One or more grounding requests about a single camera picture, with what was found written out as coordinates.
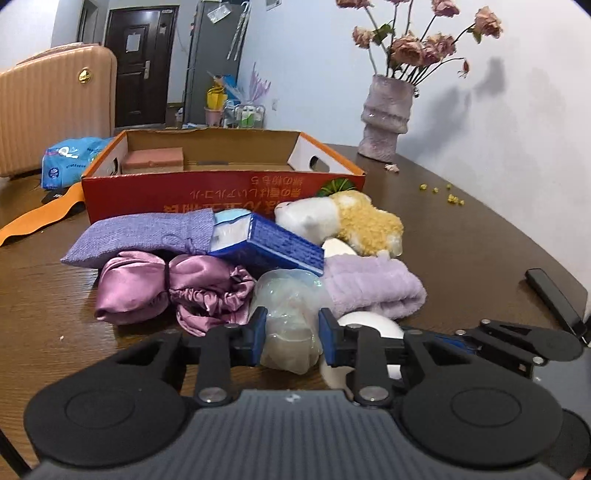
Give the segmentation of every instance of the orange fabric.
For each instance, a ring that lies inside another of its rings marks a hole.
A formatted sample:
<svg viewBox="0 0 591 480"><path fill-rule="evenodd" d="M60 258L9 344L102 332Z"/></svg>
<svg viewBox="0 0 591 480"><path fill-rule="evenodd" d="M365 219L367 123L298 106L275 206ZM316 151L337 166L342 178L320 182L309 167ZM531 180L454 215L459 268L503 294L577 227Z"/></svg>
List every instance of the orange fabric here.
<svg viewBox="0 0 591 480"><path fill-rule="evenodd" d="M0 247L10 236L29 235L44 226L62 220L78 202L84 202L84 193L80 182L72 185L63 197L31 210L1 228Z"/></svg>

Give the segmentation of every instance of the red cardboard box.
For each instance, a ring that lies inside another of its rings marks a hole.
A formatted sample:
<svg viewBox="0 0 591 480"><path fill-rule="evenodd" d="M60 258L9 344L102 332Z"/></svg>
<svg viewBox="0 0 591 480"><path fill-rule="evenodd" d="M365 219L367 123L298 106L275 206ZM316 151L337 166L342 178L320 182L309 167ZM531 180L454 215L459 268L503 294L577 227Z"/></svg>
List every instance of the red cardboard box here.
<svg viewBox="0 0 591 480"><path fill-rule="evenodd" d="M131 151L178 147L183 149L184 171L121 173L121 162ZM337 179L362 190L365 173L300 132L129 130L86 169L82 188L91 223L131 213L209 207L246 208L269 217L277 204L313 197Z"/></svg>

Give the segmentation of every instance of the dried flower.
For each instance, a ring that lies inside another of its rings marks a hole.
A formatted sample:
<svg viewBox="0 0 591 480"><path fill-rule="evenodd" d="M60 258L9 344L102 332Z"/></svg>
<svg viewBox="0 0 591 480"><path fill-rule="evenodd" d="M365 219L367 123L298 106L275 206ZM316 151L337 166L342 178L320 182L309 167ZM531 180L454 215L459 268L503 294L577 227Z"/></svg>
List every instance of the dried flower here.
<svg viewBox="0 0 591 480"><path fill-rule="evenodd" d="M369 0L336 0L336 6L339 8L364 8L373 5Z"/></svg>
<svg viewBox="0 0 591 480"><path fill-rule="evenodd" d="M440 60L456 52L456 44L451 35L442 35L441 33L431 35L427 37L427 44L435 46Z"/></svg>
<svg viewBox="0 0 591 480"><path fill-rule="evenodd" d="M468 61L466 59L464 59L464 64L462 65L462 69L458 73L460 74L460 77L462 77L463 79L466 78L468 76L468 74L470 73L470 64L468 63Z"/></svg>
<svg viewBox="0 0 591 480"><path fill-rule="evenodd" d="M421 66L423 65L424 58L423 45L411 32L394 40L391 60L397 63Z"/></svg>
<svg viewBox="0 0 591 480"><path fill-rule="evenodd" d="M374 39L374 37L375 33L372 30L368 30L367 28L355 27L353 29L353 40L355 41L355 45L358 45L359 48L369 50L369 44Z"/></svg>
<svg viewBox="0 0 591 480"><path fill-rule="evenodd" d="M436 17L453 17L460 13L453 0L431 0L431 6Z"/></svg>
<svg viewBox="0 0 591 480"><path fill-rule="evenodd" d="M425 54L423 66L428 67L429 65L433 65L434 63L441 61L441 55L439 55L439 52L433 43L425 43L423 45L423 53Z"/></svg>
<svg viewBox="0 0 591 480"><path fill-rule="evenodd" d="M474 23L476 24L474 30L482 35L499 38L503 32L501 20L488 7L482 7L476 13Z"/></svg>

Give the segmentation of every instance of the wooden table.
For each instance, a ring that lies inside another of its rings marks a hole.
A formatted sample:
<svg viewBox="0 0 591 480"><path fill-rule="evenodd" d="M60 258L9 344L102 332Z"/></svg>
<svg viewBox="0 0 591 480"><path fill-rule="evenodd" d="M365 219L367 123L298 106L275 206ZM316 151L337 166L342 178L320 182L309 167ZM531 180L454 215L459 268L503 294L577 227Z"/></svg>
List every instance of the wooden table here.
<svg viewBox="0 0 591 480"><path fill-rule="evenodd" d="M355 149L336 147L349 158ZM422 279L427 303L403 324L451 333L482 318L544 327L556 321L525 285L525 270L545 269L574 308L583 313L587 292L559 263L517 228L456 188L464 206L447 202L446 182L398 159L400 173L366 158L365 191L405 225L402 260ZM420 191L421 183L428 184ZM0 226L37 207L39 177L0 184ZM433 187L439 193L431 192ZM36 458L22 428L28 400L45 385L72 374L150 333L175 328L162 317L143 325L113 327L93 317L96 271L59 259L88 227L85 213L0 248L0 427L30 464ZM189 369L184 392L194 384ZM324 388L317 369L298 377L267 369L234 369L240 388ZM15 475L0 460L0 479Z"/></svg>

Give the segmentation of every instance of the blue box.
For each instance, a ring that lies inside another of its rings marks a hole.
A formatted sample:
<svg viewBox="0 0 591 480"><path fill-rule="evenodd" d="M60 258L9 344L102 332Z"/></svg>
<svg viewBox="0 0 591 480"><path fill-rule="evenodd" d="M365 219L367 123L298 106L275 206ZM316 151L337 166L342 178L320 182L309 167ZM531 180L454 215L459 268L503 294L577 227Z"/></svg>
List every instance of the blue box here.
<svg viewBox="0 0 591 480"><path fill-rule="evenodd" d="M276 268L324 272L322 247L256 213L216 225L209 255L243 265L256 277Z"/></svg>

